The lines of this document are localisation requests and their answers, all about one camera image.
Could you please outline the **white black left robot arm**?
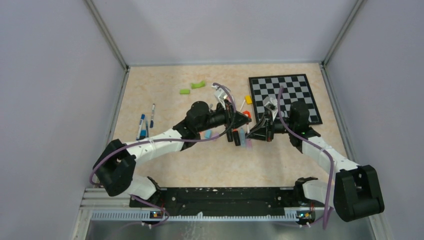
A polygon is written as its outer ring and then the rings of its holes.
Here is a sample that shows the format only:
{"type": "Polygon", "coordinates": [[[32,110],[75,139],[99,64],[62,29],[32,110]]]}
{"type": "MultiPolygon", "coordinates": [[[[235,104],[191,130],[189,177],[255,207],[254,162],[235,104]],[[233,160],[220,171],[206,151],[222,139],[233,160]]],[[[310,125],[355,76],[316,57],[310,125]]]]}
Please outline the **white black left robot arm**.
{"type": "Polygon", "coordinates": [[[135,175],[135,168],[162,155],[181,152],[202,142],[200,133],[225,127],[231,133],[252,119],[226,100],[211,110],[204,101],[191,105],[185,118],[167,131],[142,140],[123,143],[112,140],[93,166],[93,173],[110,197],[126,193],[140,197],[149,207],[160,202],[159,187],[149,177],[135,175]]]}

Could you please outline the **orange black highlighter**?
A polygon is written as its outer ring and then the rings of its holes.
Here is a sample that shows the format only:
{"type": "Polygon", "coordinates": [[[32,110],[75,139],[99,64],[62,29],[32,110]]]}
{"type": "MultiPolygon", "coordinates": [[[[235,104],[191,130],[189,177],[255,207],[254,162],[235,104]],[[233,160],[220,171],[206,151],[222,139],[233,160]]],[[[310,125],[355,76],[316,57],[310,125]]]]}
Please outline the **orange black highlighter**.
{"type": "Polygon", "coordinates": [[[235,146],[241,146],[241,137],[240,137],[240,133],[238,130],[233,130],[232,131],[232,137],[233,137],[233,141],[235,146]]]}

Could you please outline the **light blue highlighter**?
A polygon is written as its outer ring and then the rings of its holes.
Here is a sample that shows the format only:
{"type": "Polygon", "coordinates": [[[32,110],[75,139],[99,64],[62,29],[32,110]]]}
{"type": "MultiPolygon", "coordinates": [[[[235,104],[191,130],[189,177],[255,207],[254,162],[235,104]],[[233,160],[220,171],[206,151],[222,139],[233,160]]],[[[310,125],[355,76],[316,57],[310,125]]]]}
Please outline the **light blue highlighter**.
{"type": "Polygon", "coordinates": [[[246,145],[246,133],[245,133],[245,130],[242,127],[239,129],[239,138],[240,138],[240,146],[242,148],[246,148],[247,147],[247,145],[246,145]]]}

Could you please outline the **pink black highlighter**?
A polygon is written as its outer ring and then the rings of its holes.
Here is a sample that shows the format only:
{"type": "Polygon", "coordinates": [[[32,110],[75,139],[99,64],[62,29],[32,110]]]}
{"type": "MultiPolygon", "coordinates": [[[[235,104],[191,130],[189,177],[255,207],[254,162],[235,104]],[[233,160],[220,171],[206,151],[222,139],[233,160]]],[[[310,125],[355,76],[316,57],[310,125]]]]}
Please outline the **pink black highlighter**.
{"type": "Polygon", "coordinates": [[[233,142],[233,141],[234,141],[233,134],[232,134],[232,132],[231,132],[231,131],[229,131],[229,132],[227,132],[227,133],[226,133],[226,138],[227,138],[227,141],[228,141],[229,143],[231,143],[231,142],[233,142]]]}

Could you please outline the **pink pastel highlighter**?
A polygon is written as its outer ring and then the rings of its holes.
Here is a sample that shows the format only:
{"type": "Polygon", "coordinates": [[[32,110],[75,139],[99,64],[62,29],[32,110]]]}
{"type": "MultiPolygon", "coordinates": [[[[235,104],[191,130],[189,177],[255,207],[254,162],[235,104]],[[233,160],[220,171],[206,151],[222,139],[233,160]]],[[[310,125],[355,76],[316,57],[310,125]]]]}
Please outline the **pink pastel highlighter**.
{"type": "Polygon", "coordinates": [[[251,139],[247,139],[247,140],[246,140],[246,148],[247,148],[248,150],[252,150],[252,149],[253,149],[253,145],[252,145],[252,141],[251,141],[251,139]]]}

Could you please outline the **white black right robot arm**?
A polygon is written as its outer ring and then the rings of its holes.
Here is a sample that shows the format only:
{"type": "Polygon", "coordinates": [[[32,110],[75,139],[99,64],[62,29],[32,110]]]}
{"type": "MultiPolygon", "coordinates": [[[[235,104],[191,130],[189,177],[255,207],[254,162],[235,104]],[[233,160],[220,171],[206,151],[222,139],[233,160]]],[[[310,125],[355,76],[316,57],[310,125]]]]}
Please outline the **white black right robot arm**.
{"type": "Polygon", "coordinates": [[[295,101],[287,117],[283,117],[277,99],[266,97],[264,114],[246,135],[248,139],[271,142],[276,134],[287,134],[300,153],[312,158],[328,173],[328,180],[301,177],[293,188],[293,200],[299,206],[311,201],[323,203],[326,210],[335,210],[345,222],[377,215],[385,210],[377,171],[371,165],[359,165],[340,154],[309,122],[304,102],[295,101]]]}

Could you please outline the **light blue highlighter cap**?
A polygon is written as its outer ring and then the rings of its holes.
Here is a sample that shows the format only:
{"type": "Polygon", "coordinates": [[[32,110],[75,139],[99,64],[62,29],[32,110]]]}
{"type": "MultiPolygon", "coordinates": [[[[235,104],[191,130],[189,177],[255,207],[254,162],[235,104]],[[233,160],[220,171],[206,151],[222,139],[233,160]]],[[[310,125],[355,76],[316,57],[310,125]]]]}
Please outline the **light blue highlighter cap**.
{"type": "Polygon", "coordinates": [[[212,130],[211,129],[208,129],[208,130],[206,130],[205,132],[204,132],[204,139],[210,139],[211,138],[211,135],[212,135],[212,130]]]}

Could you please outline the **blue thin pen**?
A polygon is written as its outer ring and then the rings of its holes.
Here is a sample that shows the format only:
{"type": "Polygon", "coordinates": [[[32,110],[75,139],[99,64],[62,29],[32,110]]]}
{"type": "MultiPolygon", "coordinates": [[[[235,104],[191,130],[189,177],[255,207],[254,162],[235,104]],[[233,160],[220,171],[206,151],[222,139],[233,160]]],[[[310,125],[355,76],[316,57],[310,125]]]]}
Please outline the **blue thin pen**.
{"type": "Polygon", "coordinates": [[[146,120],[144,123],[145,123],[145,136],[148,138],[149,137],[149,121],[146,120]]]}

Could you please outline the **blue white marker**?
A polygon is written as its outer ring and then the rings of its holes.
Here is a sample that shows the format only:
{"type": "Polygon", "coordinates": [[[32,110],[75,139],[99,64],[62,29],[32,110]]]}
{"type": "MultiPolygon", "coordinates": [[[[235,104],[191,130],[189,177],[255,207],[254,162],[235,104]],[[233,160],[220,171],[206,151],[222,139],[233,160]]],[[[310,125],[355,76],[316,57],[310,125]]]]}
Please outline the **blue white marker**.
{"type": "Polygon", "coordinates": [[[140,136],[141,136],[144,119],[145,119],[145,114],[142,113],[139,119],[139,124],[138,124],[138,130],[137,130],[137,136],[136,136],[137,141],[140,139],[140,136]]]}

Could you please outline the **lilac highlighter cap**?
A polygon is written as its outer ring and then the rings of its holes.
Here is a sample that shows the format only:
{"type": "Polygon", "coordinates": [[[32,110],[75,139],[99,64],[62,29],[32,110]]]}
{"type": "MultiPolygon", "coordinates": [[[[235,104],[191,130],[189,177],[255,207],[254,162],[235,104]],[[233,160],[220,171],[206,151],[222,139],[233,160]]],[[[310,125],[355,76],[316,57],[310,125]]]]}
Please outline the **lilac highlighter cap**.
{"type": "Polygon", "coordinates": [[[213,141],[216,141],[218,138],[219,138],[219,133],[214,133],[213,135],[212,135],[212,140],[213,141]]]}

